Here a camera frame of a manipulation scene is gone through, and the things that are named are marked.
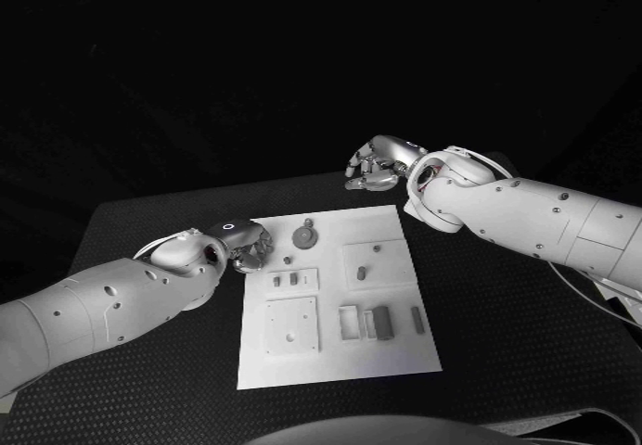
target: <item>table surface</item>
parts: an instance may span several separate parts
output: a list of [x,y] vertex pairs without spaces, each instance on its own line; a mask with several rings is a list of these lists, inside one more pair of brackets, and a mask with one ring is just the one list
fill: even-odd
[[[514,175],[501,153],[486,153]],[[180,230],[232,218],[394,204],[444,371],[237,391],[244,279],[136,341],[55,369],[17,395],[3,435],[30,443],[244,443],[286,427],[364,414],[488,425],[586,408],[642,430],[642,353],[548,264],[463,228],[403,211],[405,186],[346,191],[340,172],[102,204],[71,273],[136,254]],[[593,284],[560,268],[599,300]]]

